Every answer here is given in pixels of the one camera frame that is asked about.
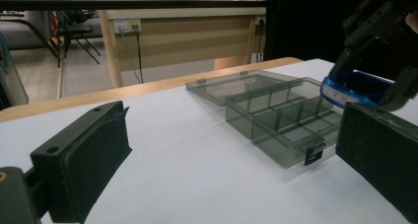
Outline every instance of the floor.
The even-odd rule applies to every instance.
[[[101,55],[96,63],[77,43],[57,67],[56,58],[47,49],[13,50],[12,58],[29,96],[29,103],[71,97],[111,89],[105,45],[102,38],[91,39]],[[162,66],[143,70],[145,82],[213,70],[213,60]],[[122,73],[124,86],[138,84],[134,71]]]

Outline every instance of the desk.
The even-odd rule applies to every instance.
[[[242,69],[266,67],[321,80],[332,67],[322,60],[282,67],[271,65],[274,62],[283,60]],[[110,98],[119,95],[130,107],[126,124],[133,151],[93,207],[87,224],[407,223],[332,148],[310,166],[285,170],[225,122],[224,108],[183,86],[162,87],[166,90],[131,98],[107,91],[114,93]],[[418,124],[413,113],[417,104],[410,101],[397,114]],[[32,166],[31,151],[96,105],[0,123],[0,167],[26,171]],[[47,215],[42,223],[50,223]]]
[[[216,59],[219,69],[250,63],[260,38],[256,16],[265,15],[265,8],[100,10],[99,14],[110,79],[117,88],[123,86],[122,71],[138,69],[139,57],[135,34],[116,34],[113,21],[141,20],[143,68]]]

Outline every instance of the white table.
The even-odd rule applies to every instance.
[[[269,71],[322,80],[322,60]],[[225,122],[225,109],[185,87],[123,100],[132,153],[86,223],[408,223],[338,156],[285,170]],[[29,154],[97,105],[0,123],[0,167]],[[417,101],[396,114],[418,124]],[[42,223],[51,223],[49,216]]]

